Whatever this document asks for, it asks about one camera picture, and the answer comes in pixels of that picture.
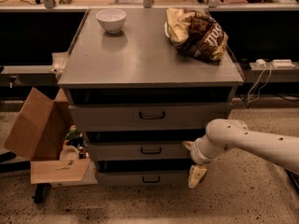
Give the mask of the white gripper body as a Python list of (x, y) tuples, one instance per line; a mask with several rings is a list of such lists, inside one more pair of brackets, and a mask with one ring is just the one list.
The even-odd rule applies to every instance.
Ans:
[(204, 138), (197, 138), (191, 144), (192, 160), (198, 165), (210, 164), (212, 162), (210, 143)]

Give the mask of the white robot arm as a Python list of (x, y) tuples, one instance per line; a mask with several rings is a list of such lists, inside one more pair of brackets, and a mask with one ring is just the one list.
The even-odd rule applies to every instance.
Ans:
[(299, 138), (276, 133), (251, 131), (237, 119), (213, 119), (206, 134), (195, 141), (184, 141), (194, 164), (191, 166), (188, 187), (193, 189), (206, 175), (205, 164), (232, 148), (245, 150), (286, 170), (296, 190), (299, 190)]

